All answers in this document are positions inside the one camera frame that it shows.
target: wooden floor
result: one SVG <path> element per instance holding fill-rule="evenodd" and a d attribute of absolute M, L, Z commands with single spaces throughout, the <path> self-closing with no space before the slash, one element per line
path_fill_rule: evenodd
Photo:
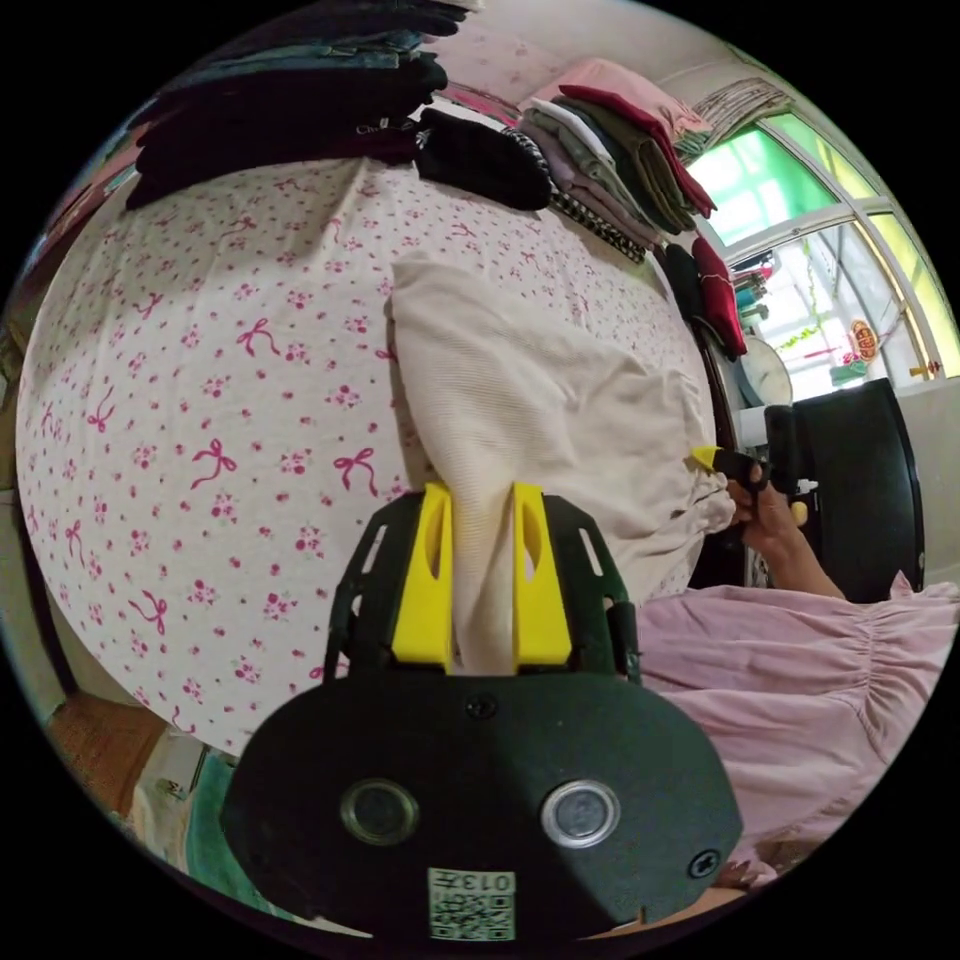
<path fill-rule="evenodd" d="M 133 789 L 165 729 L 163 720 L 144 707 L 77 693 L 53 715 L 48 732 L 92 797 L 125 817 Z"/>

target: pink skirt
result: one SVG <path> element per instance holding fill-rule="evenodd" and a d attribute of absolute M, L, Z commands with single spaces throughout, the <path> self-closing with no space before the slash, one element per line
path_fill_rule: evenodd
<path fill-rule="evenodd" d="M 638 613 L 644 685 L 696 720 L 733 784 L 744 833 L 725 875 L 777 873 L 764 850 L 815 846 L 906 743 L 950 652 L 960 588 L 902 578 L 869 606 L 719 587 Z"/>

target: qr code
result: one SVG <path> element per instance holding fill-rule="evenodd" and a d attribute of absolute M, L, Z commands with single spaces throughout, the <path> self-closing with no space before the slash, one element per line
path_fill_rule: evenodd
<path fill-rule="evenodd" d="M 512 873 L 430 870 L 430 932 L 437 940 L 513 940 Z"/>

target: red folded clothing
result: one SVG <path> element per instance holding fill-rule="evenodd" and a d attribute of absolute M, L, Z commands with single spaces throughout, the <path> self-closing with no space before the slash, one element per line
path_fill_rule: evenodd
<path fill-rule="evenodd" d="M 693 259 L 700 271 L 700 289 L 706 308 L 704 319 L 713 327 L 728 351 L 742 357 L 747 352 L 747 344 L 740 329 L 737 295 L 730 280 L 730 271 L 703 237 L 693 241 Z"/>
<path fill-rule="evenodd" d="M 572 97 L 574 100 L 586 100 L 587 103 L 599 103 L 603 107 L 609 107 L 645 133 L 650 134 L 664 152 L 680 189 L 686 194 L 693 206 L 704 217 L 709 217 L 710 211 L 717 209 L 717 205 L 707 191 L 694 180 L 687 168 L 680 162 L 667 132 L 663 129 L 663 124 L 653 114 L 635 107 L 632 103 L 624 100 L 620 94 L 610 93 L 607 90 L 595 90 L 593 87 L 564 83 L 560 85 L 560 92 L 565 97 Z"/>

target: person's arm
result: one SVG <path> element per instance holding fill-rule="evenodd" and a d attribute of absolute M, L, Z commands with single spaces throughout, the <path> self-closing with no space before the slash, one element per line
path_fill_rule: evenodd
<path fill-rule="evenodd" d="M 751 479 L 760 479 L 759 465 Z M 837 585 L 826 575 L 813 548 L 797 527 L 787 498 L 772 484 L 754 497 L 736 481 L 727 485 L 736 504 L 734 524 L 743 524 L 743 542 L 767 562 L 778 590 L 796 590 L 820 597 L 845 600 Z"/>
<path fill-rule="evenodd" d="M 806 537 L 796 530 L 764 557 L 773 585 L 778 590 L 796 590 L 818 597 L 845 600 L 843 591 L 827 576 Z"/>

